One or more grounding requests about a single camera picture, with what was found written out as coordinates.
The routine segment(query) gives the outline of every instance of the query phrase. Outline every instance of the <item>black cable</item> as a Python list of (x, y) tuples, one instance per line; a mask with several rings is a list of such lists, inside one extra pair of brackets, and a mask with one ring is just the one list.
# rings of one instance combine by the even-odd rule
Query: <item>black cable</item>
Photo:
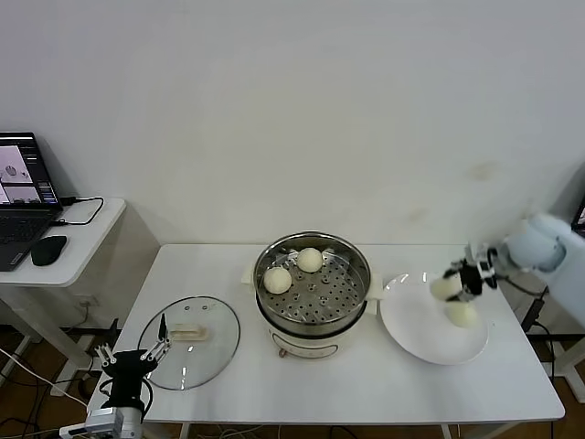
[[(548, 343), (550, 346), (550, 354), (552, 355), (552, 361), (550, 363), (550, 382), (552, 383), (553, 389), (555, 389), (555, 346), (553, 345), (552, 335), (547, 327), (545, 327), (540, 322), (534, 322), (534, 325), (537, 327), (542, 327), (548, 335)], [(550, 422), (550, 439), (554, 439), (555, 437), (555, 422)]]
[(40, 428), (38, 428), (38, 425), (36, 425), (35, 423), (28, 423), (24, 419), (20, 419), (20, 418), (6, 418), (2, 422), (0, 422), (0, 428), (4, 427), (5, 424), (9, 423), (10, 421), (13, 421), (15, 423), (23, 423), (26, 426), (32, 425), (37, 429), (38, 432), (40, 432)]
[(332, 426), (329, 428), (329, 439), (333, 439), (333, 430), (334, 430), (335, 428), (340, 428), (340, 429), (342, 429), (344, 432), (346, 432), (347, 434), (349, 434), (351, 437), (353, 437), (354, 439), (357, 439), (357, 436), (356, 436), (354, 433), (352, 433), (352, 431), (351, 431), (351, 430), (349, 430), (347, 427), (344, 427), (343, 425), (332, 425)]
[(518, 285), (516, 282), (511, 281), (508, 276), (497, 276), (497, 280), (506, 282), (507, 284), (512, 285), (516, 290), (521, 291), (524, 294), (528, 294), (531, 297), (538, 297), (539, 299), (542, 299), (545, 294), (548, 293), (548, 287), (546, 287), (544, 291), (530, 291), (523, 286)]
[[(18, 360), (20, 362), (24, 363), (29, 369), (31, 369), (32, 371), (34, 371), (36, 373), (35, 368), (33, 368), (33, 366), (22, 357), (22, 355), (14, 352), (14, 351), (7, 351), (7, 353), (9, 353), (10, 355), (12, 355), (13, 357), (18, 357)], [(1, 372), (0, 372), (0, 375), (2, 375), (3, 377), (5, 377), (5, 379), (7, 381), (15, 382), (14, 380), (12, 380), (11, 378), (7, 377), (6, 375), (4, 375)], [(23, 420), (17, 419), (17, 418), (8, 418), (8, 420), (11, 420), (12, 419), (12, 420), (14, 420), (16, 422), (23, 423), (25, 425), (25, 429), (23, 430), (22, 436), (21, 436), (23, 438), (25, 437), (25, 434), (27, 434), (27, 429), (28, 429), (28, 426), (29, 425), (31, 425), (35, 429), (35, 432), (40, 432), (40, 429), (38, 428), (37, 421), (30, 422), (31, 421), (31, 418), (32, 418), (32, 415), (33, 415), (33, 413), (35, 411), (35, 408), (37, 407), (38, 391), (39, 391), (39, 388), (40, 388), (40, 380), (37, 377), (35, 377), (35, 381), (37, 382), (36, 384), (27, 384), (27, 387), (35, 387), (36, 388), (35, 389), (35, 401), (33, 402), (33, 407), (31, 409), (30, 413), (28, 414), (27, 420), (26, 421), (23, 421)], [(8, 420), (2, 421), (2, 423), (0, 423), (0, 426), (1, 425), (4, 425), (5, 422), (7, 422)]]
[[(44, 383), (44, 382), (40, 382), (38, 385), (37, 384), (27, 384), (25, 382), (20, 382), (20, 381), (16, 381), (13, 380), (10, 377), (7, 377), (4, 373), (0, 372), (0, 376), (3, 377), (6, 381), (12, 382), (13, 384), (16, 384), (17, 386), (23, 386), (23, 387), (47, 387), (48, 384)], [(54, 381), (53, 384), (60, 384), (62, 382), (75, 382), (75, 381), (81, 381), (83, 380), (83, 378), (74, 378), (73, 380), (61, 380), (61, 381)]]
[(86, 323), (88, 321), (88, 318), (90, 317), (90, 306), (87, 303), (85, 303), (84, 305), (87, 305), (87, 306), (84, 306), (85, 307), (85, 316), (83, 316), (83, 320), (81, 320), (78, 324), (73, 325), (69, 329), (66, 329), (65, 331), (63, 331), (65, 334), (68, 334), (73, 329), (77, 329), (78, 327), (80, 327), (81, 325), (83, 325), (84, 323)]
[(142, 421), (144, 421), (144, 417), (146, 416), (146, 414), (148, 413), (148, 411), (150, 410), (150, 407), (153, 405), (153, 386), (150, 385), (150, 382), (148, 382), (147, 380), (145, 380), (143, 378), (143, 383), (146, 385), (146, 388), (148, 389), (148, 403), (146, 404), (146, 408), (144, 409), (144, 413), (143, 413), (143, 419)]
[(110, 398), (110, 393), (108, 391), (106, 391), (104, 388), (110, 384), (113, 381), (113, 379), (109, 379), (104, 381), (102, 384), (100, 384), (100, 387), (98, 388), (98, 390), (100, 391), (100, 393), (102, 395), (106, 395), (108, 398)]
[[(34, 371), (34, 368), (31, 366), (31, 364), (26, 361), (22, 355), (17, 354), (16, 352), (10, 351), (10, 350), (6, 350), (6, 352), (8, 352), (10, 355), (12, 355), (13, 357), (18, 357), (18, 360), (22, 363), (25, 364), (25, 366), (27, 366), (29, 369)], [(17, 380), (14, 380), (12, 378), (10, 378), (9, 376), (6, 376), (4, 373), (0, 372), (0, 376), (3, 377), (6, 381), (8, 382), (12, 382), (13, 384), (16, 384), (18, 386), (23, 386), (23, 387), (46, 387), (48, 386), (48, 384), (46, 384), (45, 382), (40, 382), (38, 380), (38, 378), (36, 378), (37, 384), (28, 384), (26, 382), (20, 382)], [(82, 380), (82, 378), (74, 378), (73, 380), (61, 380), (61, 381), (52, 381), (53, 384), (60, 384), (61, 382), (73, 382), (73, 381), (79, 381)]]
[[(57, 376), (60, 374), (61, 370), (65, 366), (65, 363), (67, 363), (66, 359), (61, 362), (60, 366), (57, 368), (57, 371), (52, 375), (52, 377), (50, 378), (49, 381), (51, 381), (51, 382), (55, 381), (55, 379), (57, 378)], [(51, 386), (46, 386), (45, 389), (43, 390), (43, 394), (40, 397), (40, 401), (37, 404), (37, 413), (35, 414), (35, 423), (38, 423), (38, 418), (40, 417), (40, 413), (43, 409), (43, 403), (45, 402), (45, 398), (47, 398), (47, 395), (49, 394), (50, 389), (52, 389)]]
[(90, 197), (90, 198), (75, 198), (75, 197), (68, 197), (68, 198), (61, 198), (61, 204), (63, 206), (70, 206), (71, 204), (75, 204), (75, 203), (82, 203), (84, 201), (93, 201), (94, 199), (98, 199), (100, 201), (100, 205), (98, 206), (98, 208), (95, 210), (95, 212), (93, 212), (93, 215), (91, 215), (90, 219), (88, 219), (87, 221), (83, 221), (83, 222), (69, 222), (66, 221), (64, 219), (59, 219), (57, 221), (52, 221), (51, 222), (51, 226), (52, 227), (60, 227), (60, 226), (87, 226), (88, 224), (90, 224), (93, 219), (98, 215), (98, 213), (100, 213), (101, 208), (103, 208), (103, 198), (102, 197)]

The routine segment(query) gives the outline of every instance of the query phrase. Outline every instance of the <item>steamed bun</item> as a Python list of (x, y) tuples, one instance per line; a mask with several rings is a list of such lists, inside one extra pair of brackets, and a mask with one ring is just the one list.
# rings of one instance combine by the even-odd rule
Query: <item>steamed bun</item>
[(266, 291), (270, 294), (282, 294), (291, 288), (293, 279), (282, 267), (274, 267), (266, 271), (263, 282)]
[(323, 254), (314, 248), (302, 249), (297, 258), (296, 265), (307, 273), (314, 273), (323, 267)]

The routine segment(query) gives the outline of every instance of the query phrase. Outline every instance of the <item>white plate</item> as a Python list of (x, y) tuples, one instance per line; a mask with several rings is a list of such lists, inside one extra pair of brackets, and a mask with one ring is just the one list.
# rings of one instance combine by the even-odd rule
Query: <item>white plate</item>
[(481, 318), (457, 327), (445, 315), (445, 303), (430, 291), (437, 275), (402, 274), (386, 285), (380, 314), (390, 335), (408, 352), (430, 363), (455, 365), (475, 359), (485, 348), (488, 326)]

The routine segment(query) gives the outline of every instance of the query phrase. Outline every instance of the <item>laptop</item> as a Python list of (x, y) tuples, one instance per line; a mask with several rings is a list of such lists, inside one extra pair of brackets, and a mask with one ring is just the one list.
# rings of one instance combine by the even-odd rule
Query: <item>laptop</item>
[(13, 271), (63, 208), (32, 133), (0, 133), (0, 272)]

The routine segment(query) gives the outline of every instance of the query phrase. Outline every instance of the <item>cable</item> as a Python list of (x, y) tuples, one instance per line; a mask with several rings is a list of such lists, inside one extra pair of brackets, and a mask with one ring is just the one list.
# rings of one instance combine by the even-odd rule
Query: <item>cable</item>
[(81, 325), (83, 325), (85, 322), (88, 321), (88, 318), (90, 316), (90, 304), (88, 302), (83, 302), (83, 305), (82, 306), (85, 308), (85, 316), (83, 316), (83, 320), (81, 320), (79, 323), (73, 325), (72, 327), (70, 327), (66, 331), (63, 331), (65, 334), (68, 334), (73, 329), (76, 329), (76, 328), (80, 327)]
[(150, 410), (151, 406), (153, 405), (153, 386), (151, 386), (150, 382), (148, 382), (144, 378), (143, 378), (143, 383), (146, 385), (146, 388), (148, 389), (148, 395), (149, 395), (148, 403), (146, 404), (146, 408), (144, 409), (144, 413), (143, 413), (143, 421), (144, 421), (144, 417), (146, 416), (146, 414)]
[(544, 291), (530, 291), (524, 288), (523, 286), (518, 285), (516, 282), (511, 281), (508, 276), (497, 276), (497, 279), (502, 282), (506, 282), (507, 284), (512, 285), (516, 290), (521, 291), (524, 294), (528, 294), (531, 297), (537, 297), (542, 299), (546, 293), (548, 293), (548, 287), (544, 289)]
[(343, 425), (332, 425), (329, 428), (329, 439), (333, 439), (333, 430), (335, 428), (341, 428), (344, 432), (349, 434), (351, 437), (353, 437), (354, 439), (357, 439), (357, 436), (354, 433), (352, 433), (351, 430), (349, 430), (347, 427), (344, 427)]
[(97, 209), (95, 209), (95, 211), (93, 212), (93, 215), (91, 215), (90, 219), (88, 219), (87, 221), (83, 221), (83, 222), (69, 222), (66, 221), (64, 219), (59, 219), (57, 221), (52, 221), (51, 222), (51, 226), (52, 227), (60, 227), (60, 226), (87, 226), (88, 224), (90, 224), (93, 219), (98, 215), (98, 213), (100, 213), (101, 208), (103, 208), (103, 198), (102, 197), (90, 197), (90, 198), (75, 198), (75, 197), (65, 197), (65, 198), (60, 198), (59, 201), (61, 202), (61, 204), (63, 206), (71, 206), (72, 204), (76, 204), (76, 203), (82, 203), (84, 201), (93, 201), (94, 199), (98, 199), (100, 201), (100, 205), (98, 206)]
[[(23, 386), (23, 387), (47, 387), (48, 384), (27, 384), (25, 382), (20, 382), (20, 381), (16, 381), (13, 380), (10, 377), (7, 377), (4, 373), (0, 372), (0, 376), (2, 378), (4, 378), (6, 381), (8, 382), (12, 382), (13, 384), (17, 385), (17, 386)], [(63, 382), (75, 382), (75, 381), (82, 381), (83, 378), (74, 378), (72, 380), (60, 380), (60, 381), (53, 381), (53, 384), (61, 384)]]
[(106, 387), (108, 384), (112, 383), (112, 382), (113, 382), (113, 379), (106, 380), (106, 381), (104, 381), (102, 384), (100, 384), (100, 387), (98, 388), (98, 390), (100, 391), (100, 393), (101, 393), (102, 395), (106, 395), (108, 398), (110, 398), (110, 393), (109, 393), (108, 391), (106, 391), (106, 390), (105, 390), (105, 387)]
[(238, 431), (235, 431), (234, 433), (228, 433), (228, 434), (226, 434), (226, 433), (227, 433), (227, 432), (229, 432), (229, 430), (226, 430), (226, 431), (224, 431), (224, 432), (223, 432), (223, 433), (222, 433), (222, 434), (219, 436), (219, 439), (226, 439), (226, 437), (235, 436), (236, 434), (242, 434), (242, 435), (244, 435), (244, 434), (246, 434), (246, 433), (255, 432), (256, 430), (259, 430), (259, 429), (260, 429), (260, 428), (262, 428), (263, 426), (264, 426), (264, 425), (259, 425), (259, 426), (257, 426), (257, 427), (254, 427), (254, 428), (250, 428), (249, 430), (238, 430)]
[(14, 421), (15, 423), (23, 423), (26, 426), (32, 425), (37, 430), (40, 430), (40, 428), (38, 428), (38, 425), (36, 423), (27, 422), (27, 421), (20, 419), (20, 418), (6, 418), (2, 422), (0, 422), (0, 427), (3, 427), (6, 423), (9, 423), (10, 421)]
[[(13, 356), (17, 356), (17, 357), (19, 357), (19, 358), (20, 358), (20, 360), (21, 360), (23, 363), (26, 363), (26, 364), (27, 364), (27, 365), (28, 365), (28, 366), (29, 366), (29, 367), (30, 367), (32, 370), (34, 370), (34, 369), (35, 369), (35, 368), (33, 368), (33, 367), (32, 367), (32, 365), (31, 365), (31, 364), (30, 364), (28, 361), (26, 361), (25, 359), (23, 359), (23, 358), (22, 358), (22, 356), (21, 356), (20, 354), (17, 354), (17, 353), (15, 353), (15, 352), (12, 352), (12, 355), (13, 355)], [(13, 381), (13, 380), (12, 380), (12, 379), (10, 379), (9, 377), (5, 377), (5, 378), (6, 378), (6, 380), (8, 380), (8, 381)], [(28, 384), (28, 385), (27, 385), (27, 387), (34, 387), (34, 388), (35, 388), (35, 400), (34, 400), (34, 402), (33, 402), (33, 406), (32, 406), (32, 408), (31, 408), (31, 410), (30, 410), (30, 412), (29, 412), (29, 414), (28, 414), (27, 420), (26, 420), (26, 421), (23, 421), (22, 419), (19, 419), (19, 418), (8, 418), (6, 421), (2, 421), (2, 422), (0, 423), (0, 425), (4, 425), (4, 424), (5, 424), (7, 421), (13, 420), (13, 421), (16, 421), (16, 422), (18, 422), (18, 423), (23, 423), (23, 424), (25, 425), (25, 428), (24, 428), (24, 430), (23, 430), (22, 434), (25, 434), (25, 433), (27, 432), (27, 429), (28, 429), (28, 426), (29, 426), (29, 425), (32, 425), (32, 426), (33, 426), (33, 429), (34, 429), (34, 431), (35, 431), (35, 434), (37, 434), (37, 432), (40, 430), (40, 428), (38, 427), (38, 424), (37, 424), (37, 422), (36, 422), (36, 421), (34, 421), (34, 422), (31, 422), (31, 418), (33, 417), (33, 414), (34, 414), (34, 412), (35, 412), (35, 409), (37, 408), (37, 402), (38, 402), (38, 388), (39, 388), (39, 386), (40, 386), (40, 381), (38, 380), (38, 378), (35, 378), (35, 381), (36, 381), (36, 383), (35, 383), (35, 384)]]
[(25, 434), (27, 433), (28, 425), (30, 424), (31, 419), (33, 418), (33, 415), (35, 414), (35, 410), (37, 409), (38, 395), (39, 395), (38, 386), (36, 386), (36, 388), (35, 388), (35, 401), (33, 402), (32, 409), (30, 409), (30, 412), (28, 413), (27, 424), (25, 425), (25, 429), (23, 430), (22, 435), (20, 436), (22, 439), (24, 439)]
[(85, 408), (88, 407), (88, 404), (86, 404), (82, 400), (78, 400), (74, 396), (69, 395), (68, 393), (66, 393), (65, 391), (61, 390), (59, 387), (57, 387), (51, 381), (49, 381), (49, 380), (41, 377), (40, 375), (37, 375), (35, 372), (33, 372), (32, 370), (30, 370), (29, 368), (27, 368), (26, 366), (24, 366), (20, 361), (18, 361), (15, 357), (13, 357), (12, 355), (10, 355), (8, 352), (6, 352), (5, 350), (3, 350), (2, 348), (0, 348), (0, 352), (2, 352), (7, 357), (11, 358), (18, 366), (20, 366), (22, 369), (26, 370), (31, 375), (34, 375), (39, 380), (44, 381), (45, 383), (49, 384), (53, 389), (56, 389), (56, 390), (60, 391), (61, 393), (63, 393), (65, 396), (67, 396), (68, 398), (72, 399), (73, 401), (77, 401), (79, 404), (83, 405)]
[(36, 432), (36, 433), (16, 434), (14, 436), (0, 436), (0, 439), (16, 439), (18, 437), (34, 436), (35, 434), (45, 434), (45, 433), (58, 432), (58, 431), (59, 431), (59, 428), (51, 428), (51, 429), (43, 430), (42, 432)]
[[(548, 343), (550, 345), (550, 354), (552, 355), (552, 361), (550, 363), (550, 382), (552, 383), (552, 388), (555, 389), (555, 346), (553, 345), (552, 335), (547, 327), (545, 327), (540, 322), (534, 322), (534, 325), (537, 327), (542, 327), (548, 335)], [(555, 437), (555, 422), (550, 422), (550, 439), (554, 439)]]

